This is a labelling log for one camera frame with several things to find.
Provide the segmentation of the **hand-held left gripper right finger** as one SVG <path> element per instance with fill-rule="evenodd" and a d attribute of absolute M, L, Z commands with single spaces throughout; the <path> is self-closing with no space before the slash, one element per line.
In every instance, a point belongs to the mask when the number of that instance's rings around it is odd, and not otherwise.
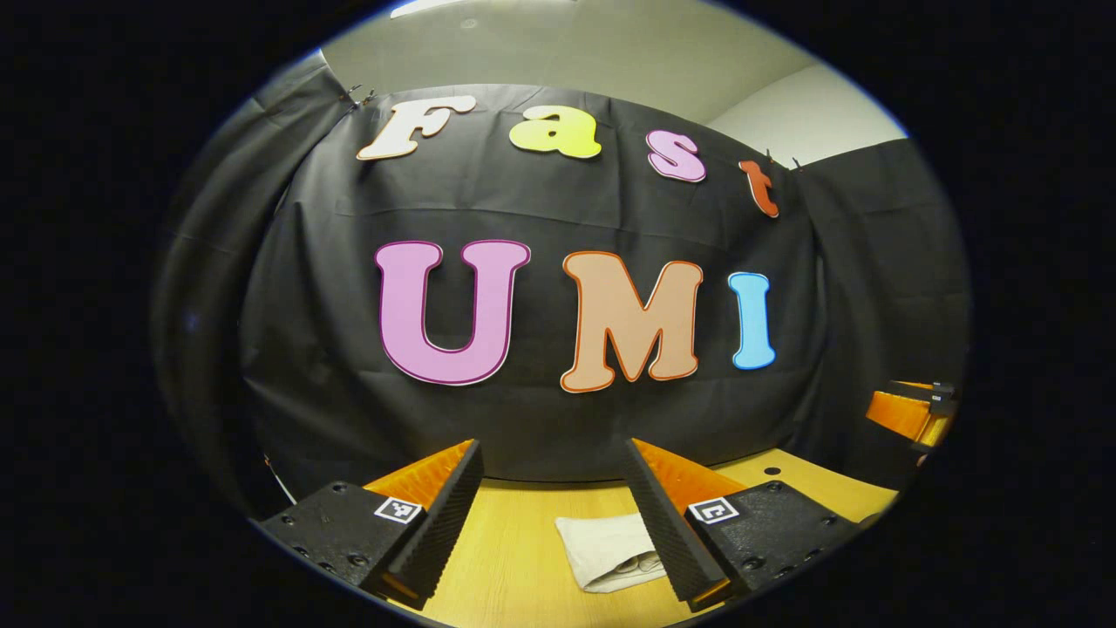
<path fill-rule="evenodd" d="M 782 584 L 864 529 L 785 481 L 748 487 L 650 442 L 624 448 L 631 495 L 690 611 Z"/>

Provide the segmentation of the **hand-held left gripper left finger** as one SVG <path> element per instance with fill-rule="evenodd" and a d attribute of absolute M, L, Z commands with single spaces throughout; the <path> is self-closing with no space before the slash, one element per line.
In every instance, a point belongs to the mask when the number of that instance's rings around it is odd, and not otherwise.
<path fill-rule="evenodd" d="M 485 461 L 478 439 L 422 456 L 282 444 L 275 472 L 291 503 L 264 510 L 259 529 L 304 562 L 419 611 L 436 591 Z"/>

